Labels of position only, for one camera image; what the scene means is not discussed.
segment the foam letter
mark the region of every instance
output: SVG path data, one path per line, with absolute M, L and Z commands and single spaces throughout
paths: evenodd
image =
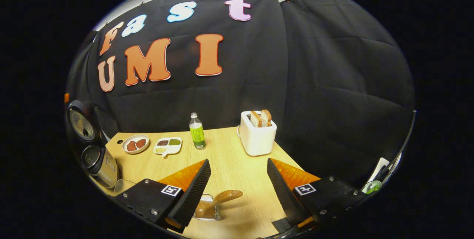
M 129 36 L 131 33 L 139 32 L 144 26 L 144 21 L 147 18 L 147 15 L 140 15 L 132 19 L 128 24 L 127 28 L 123 30 L 122 37 Z
M 250 4 L 244 3 L 244 0 L 229 0 L 224 4 L 229 5 L 229 16 L 238 21 L 250 20 L 251 16 L 244 13 L 244 7 L 250 8 Z
M 115 83 L 115 77 L 114 77 L 114 61 L 115 61 L 115 56 L 111 56 L 107 60 L 107 65 L 109 65 L 109 82 L 105 82 L 105 61 L 102 61 L 98 66 L 97 69 L 99 69 L 99 82 L 100 82 L 100 88 L 102 88 L 102 91 L 104 92 L 110 92 L 114 88 L 114 83 Z
M 171 77 L 171 73 L 166 69 L 166 47 L 168 47 L 170 42 L 171 40 L 168 38 L 154 41 L 146 57 L 138 45 L 125 50 L 125 55 L 127 56 L 127 79 L 125 84 L 127 86 L 137 84 L 138 78 L 135 76 L 135 71 L 140 80 L 145 82 L 150 69 L 150 81 L 168 80 Z
M 110 41 L 114 40 L 115 35 L 117 35 L 117 30 L 122 28 L 122 26 L 123 26 L 123 21 L 117 24 L 117 26 L 113 27 L 110 31 L 108 31 L 105 34 L 104 45 L 102 45 L 102 50 L 100 50 L 100 53 L 99 53 L 100 56 L 110 48 Z
M 175 4 L 170 8 L 170 13 L 172 15 L 169 15 L 166 20 L 169 23 L 187 20 L 194 14 L 193 8 L 195 8 L 196 5 L 196 2 L 194 1 L 186 1 L 184 3 Z
M 199 67 L 196 69 L 198 76 L 213 76 L 222 73 L 222 67 L 217 62 L 217 49 L 219 42 L 224 39 L 219 34 L 201 34 L 196 36 L 200 45 Z

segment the brown food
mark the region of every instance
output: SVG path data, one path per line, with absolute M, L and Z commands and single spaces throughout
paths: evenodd
M 141 140 L 137 141 L 137 148 L 142 148 L 145 145 L 146 142 L 147 142 L 146 139 L 141 139 Z
M 127 150 L 135 151 L 136 149 L 137 149 L 137 146 L 135 146 L 135 141 L 130 141 L 130 143 L 127 145 Z
M 158 142 L 159 146 L 166 146 L 167 144 L 168 144 L 168 140 L 163 140 L 163 141 Z

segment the bottle label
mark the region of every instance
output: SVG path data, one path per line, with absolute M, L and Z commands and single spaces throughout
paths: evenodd
M 205 141 L 200 141 L 200 142 L 193 142 L 194 143 L 194 146 L 196 146 L 196 148 L 203 148 L 206 146 L 206 142 Z
M 202 125 L 200 125 L 198 128 L 189 127 L 189 129 L 191 130 L 191 136 L 193 137 L 193 141 L 195 143 L 204 141 L 204 131 Z

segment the orange letter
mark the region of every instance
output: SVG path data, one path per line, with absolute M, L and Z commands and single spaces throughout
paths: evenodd
M 105 82 L 105 62 L 102 61 L 98 66 L 97 69 L 99 69 L 99 82 L 100 82 L 100 88 L 102 88 L 102 91 L 104 92 L 110 92 L 114 88 L 114 83 L 115 83 L 115 77 L 114 77 L 114 61 L 115 61 L 115 56 L 111 56 L 107 60 L 107 65 L 109 65 L 109 82 Z
M 104 45 L 102 45 L 102 50 L 100 50 L 100 53 L 99 53 L 100 56 L 110 48 L 110 41 L 114 40 L 115 35 L 117 35 L 117 30 L 122 28 L 122 26 L 123 26 L 123 21 L 117 24 L 117 26 L 113 27 L 112 30 L 108 31 L 105 34 Z
M 125 50 L 125 55 L 127 56 L 127 80 L 125 80 L 125 84 L 127 86 L 137 84 L 138 78 L 135 76 L 135 71 L 140 80 L 144 82 L 147 80 L 150 68 L 150 81 L 168 80 L 171 77 L 171 73 L 166 70 L 166 47 L 168 47 L 170 42 L 171 40 L 168 38 L 154 41 L 148 50 L 147 57 L 143 55 L 138 45 Z
M 219 75 L 222 67 L 217 63 L 217 48 L 224 39 L 218 34 L 201 34 L 196 36 L 200 45 L 199 67 L 196 69 L 198 76 Z

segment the wooden spoon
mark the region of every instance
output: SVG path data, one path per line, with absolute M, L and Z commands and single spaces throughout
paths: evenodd
M 214 217 L 215 211 L 214 207 L 218 206 L 224 202 L 239 198 L 243 195 L 239 190 L 227 190 L 216 195 L 212 202 L 200 201 L 198 207 L 196 208 L 196 217 L 200 219 L 212 219 Z

